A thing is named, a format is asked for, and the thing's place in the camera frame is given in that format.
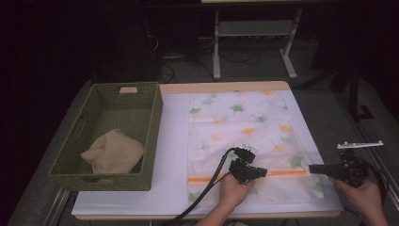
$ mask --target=metal frame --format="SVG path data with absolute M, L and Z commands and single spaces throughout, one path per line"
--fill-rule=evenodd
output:
M 296 10 L 291 21 L 247 21 L 247 22 L 220 22 L 219 11 L 215 12 L 215 49 L 213 55 L 214 79 L 220 80 L 219 37 L 233 36 L 288 36 L 284 48 L 279 49 L 285 69 L 291 79 L 297 79 L 294 66 L 289 57 L 295 33 L 302 14 L 302 8 Z

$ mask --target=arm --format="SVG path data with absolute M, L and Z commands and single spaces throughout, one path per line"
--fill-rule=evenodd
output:
M 367 226 L 388 226 L 379 188 L 375 183 L 366 179 L 363 185 L 354 188 L 338 179 L 330 177 L 329 180 L 346 195 Z
M 255 186 L 255 181 L 241 185 L 229 174 L 220 182 L 219 203 L 197 225 L 219 226 L 234 210 L 235 206 L 244 201 L 248 192 Z

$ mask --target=basket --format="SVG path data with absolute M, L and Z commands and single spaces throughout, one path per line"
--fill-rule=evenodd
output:
M 150 190 L 162 109 L 156 82 L 93 85 L 50 170 L 50 178 L 71 191 Z M 143 157 L 130 173 L 93 174 L 80 153 L 116 128 L 144 145 Z

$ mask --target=beige cloth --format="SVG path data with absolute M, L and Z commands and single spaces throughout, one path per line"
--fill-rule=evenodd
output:
M 93 173 L 129 173 L 143 154 L 143 144 L 114 129 L 97 138 L 80 155 L 91 164 Z

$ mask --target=white table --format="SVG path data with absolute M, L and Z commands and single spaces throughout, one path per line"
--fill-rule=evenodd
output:
M 187 140 L 189 94 L 234 90 L 284 90 L 293 122 L 301 131 L 312 163 L 323 160 L 303 119 L 295 97 L 285 82 L 246 82 L 212 84 L 161 85 L 164 111 L 150 191 L 85 191 L 79 192 L 72 214 L 83 220 L 167 219 L 181 214 L 187 199 Z M 343 210 L 340 199 L 326 176 L 320 177 L 325 197 L 312 202 L 241 205 L 231 218 L 332 218 Z M 197 207 L 186 218 L 203 218 L 212 207 Z

